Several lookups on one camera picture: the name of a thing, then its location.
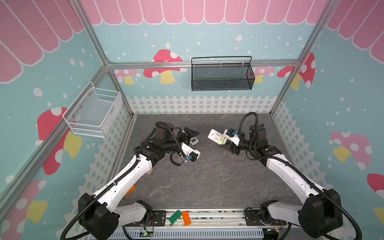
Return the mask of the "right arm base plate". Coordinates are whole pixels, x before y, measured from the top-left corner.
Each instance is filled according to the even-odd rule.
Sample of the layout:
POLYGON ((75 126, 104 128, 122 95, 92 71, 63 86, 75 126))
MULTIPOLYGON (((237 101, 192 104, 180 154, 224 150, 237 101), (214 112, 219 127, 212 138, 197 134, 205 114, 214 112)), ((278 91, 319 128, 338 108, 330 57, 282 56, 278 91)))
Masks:
POLYGON ((273 219, 265 209, 246 208, 244 211, 247 226, 286 226, 287 222, 273 219))

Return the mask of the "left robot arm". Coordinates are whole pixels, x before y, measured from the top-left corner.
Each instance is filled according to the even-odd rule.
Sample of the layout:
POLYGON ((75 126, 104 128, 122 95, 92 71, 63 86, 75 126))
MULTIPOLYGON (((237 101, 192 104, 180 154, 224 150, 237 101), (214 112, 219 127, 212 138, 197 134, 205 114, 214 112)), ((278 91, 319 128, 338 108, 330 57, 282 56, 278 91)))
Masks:
POLYGON ((73 236, 74 240, 87 235, 106 240, 119 227, 131 223, 148 224, 153 211, 149 204, 136 201, 127 207, 119 207, 119 203, 135 183, 166 154, 178 154, 185 162, 195 162, 201 153, 191 148, 190 144, 199 134, 198 131, 187 127, 181 129, 171 123, 155 123, 151 133, 133 149, 133 158, 123 170, 92 195, 85 193, 80 197, 78 214, 65 227, 60 239, 68 239, 67 235, 76 223, 86 231, 73 236))

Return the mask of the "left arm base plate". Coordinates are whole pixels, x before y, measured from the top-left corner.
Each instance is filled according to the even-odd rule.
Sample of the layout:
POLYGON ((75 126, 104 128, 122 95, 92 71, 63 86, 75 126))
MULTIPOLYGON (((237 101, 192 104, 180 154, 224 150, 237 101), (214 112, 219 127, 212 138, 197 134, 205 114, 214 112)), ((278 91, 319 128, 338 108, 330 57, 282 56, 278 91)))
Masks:
POLYGON ((133 222, 126 227, 164 227, 166 222, 166 211, 152 210, 151 215, 145 216, 140 222, 133 222))

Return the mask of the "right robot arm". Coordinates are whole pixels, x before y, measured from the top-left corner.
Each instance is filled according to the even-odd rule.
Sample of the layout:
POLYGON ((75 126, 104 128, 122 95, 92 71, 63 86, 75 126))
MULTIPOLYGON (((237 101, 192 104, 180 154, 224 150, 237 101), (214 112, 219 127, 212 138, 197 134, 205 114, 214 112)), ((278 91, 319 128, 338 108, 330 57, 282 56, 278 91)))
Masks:
POLYGON ((255 112, 247 113, 238 130, 226 129, 224 133, 211 130, 209 139, 234 155, 244 151, 251 161, 257 161, 274 172, 297 195, 301 205, 289 205, 280 201, 267 201, 260 206, 260 220, 282 220, 301 227, 316 239, 334 239, 329 233, 342 227, 347 219, 355 230, 355 239, 363 233, 355 219, 342 207, 340 195, 333 189, 325 189, 305 176, 291 164, 282 151, 269 145, 264 125, 259 124, 255 112))

